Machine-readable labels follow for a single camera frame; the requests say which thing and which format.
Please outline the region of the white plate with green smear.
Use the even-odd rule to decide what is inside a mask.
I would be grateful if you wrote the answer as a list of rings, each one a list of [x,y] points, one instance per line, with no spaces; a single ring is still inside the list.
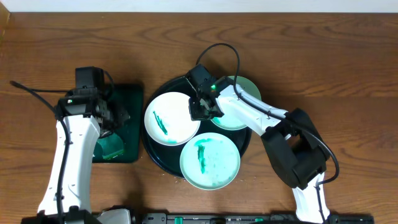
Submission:
[[[200,122],[191,120],[189,99],[184,93],[168,92],[149,103],[144,126],[152,140],[165,146],[178,146],[196,135]]]

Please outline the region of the green scrub sponge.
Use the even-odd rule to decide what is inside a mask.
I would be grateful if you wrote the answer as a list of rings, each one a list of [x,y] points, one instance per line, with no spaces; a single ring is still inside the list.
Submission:
[[[125,143],[119,135],[113,133],[98,139],[93,153],[93,162],[103,162],[113,159],[125,151]]]

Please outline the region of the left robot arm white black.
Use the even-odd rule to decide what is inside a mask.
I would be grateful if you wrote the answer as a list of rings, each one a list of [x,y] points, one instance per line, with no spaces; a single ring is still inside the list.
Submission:
[[[57,145],[45,195],[22,223],[99,223],[90,205],[90,178],[98,139],[121,128],[128,112],[109,99],[109,73],[98,67],[75,70],[75,87],[50,106],[57,120]]]

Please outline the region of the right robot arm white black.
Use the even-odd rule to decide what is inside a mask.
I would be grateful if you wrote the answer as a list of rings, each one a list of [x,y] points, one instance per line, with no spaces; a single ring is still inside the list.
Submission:
[[[195,90],[189,100],[192,120],[204,121],[233,116],[257,133],[277,176],[292,188],[296,216],[302,222],[326,223],[323,184],[326,162],[334,159],[308,114],[288,112],[250,95],[235,78],[215,78],[198,64],[185,75]]]

